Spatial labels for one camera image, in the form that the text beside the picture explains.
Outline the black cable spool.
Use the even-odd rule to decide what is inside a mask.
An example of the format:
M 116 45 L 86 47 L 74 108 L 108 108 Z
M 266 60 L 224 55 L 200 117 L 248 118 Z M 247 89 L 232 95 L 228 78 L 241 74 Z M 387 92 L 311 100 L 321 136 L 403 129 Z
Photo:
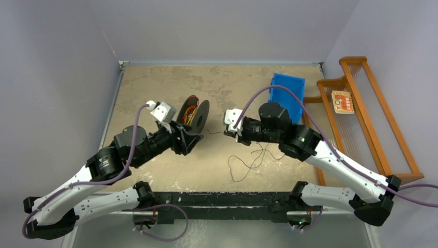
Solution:
M 200 102 L 196 95 L 191 95 L 183 103 L 176 122 L 191 127 L 192 132 L 201 133 L 207 122 L 209 110 L 209 100 Z

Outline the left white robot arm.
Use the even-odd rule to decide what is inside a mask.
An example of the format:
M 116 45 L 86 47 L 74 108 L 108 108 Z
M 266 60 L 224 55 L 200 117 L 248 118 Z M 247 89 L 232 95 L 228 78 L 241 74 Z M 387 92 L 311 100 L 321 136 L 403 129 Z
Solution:
M 189 154 L 202 140 L 203 126 L 187 126 L 175 121 L 169 129 L 158 125 L 154 133 L 140 126 L 128 126 L 115 135 L 109 146 L 87 160 L 79 172 L 46 196 L 24 199 L 27 219 L 22 233 L 28 239 L 53 240 L 96 217 L 120 210 L 148 211 L 157 200 L 147 182 L 110 195 L 92 194 L 130 176 L 138 168 L 167 149 L 177 155 Z

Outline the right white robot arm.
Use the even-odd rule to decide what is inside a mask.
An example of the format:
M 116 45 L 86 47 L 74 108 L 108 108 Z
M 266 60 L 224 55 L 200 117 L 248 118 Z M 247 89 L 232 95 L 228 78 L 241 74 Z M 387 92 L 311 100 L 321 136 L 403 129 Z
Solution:
M 284 155 L 327 171 L 345 185 L 336 188 L 299 181 L 290 193 L 294 209 L 327 206 L 352 212 L 369 225 L 384 224 L 401 179 L 395 175 L 385 177 L 361 166 L 332 148 L 320 133 L 293 123 L 288 111 L 276 102 L 261 105 L 258 120 L 240 117 L 242 113 L 237 108 L 224 113 L 224 133 L 236 142 L 246 146 L 251 142 L 276 143 Z

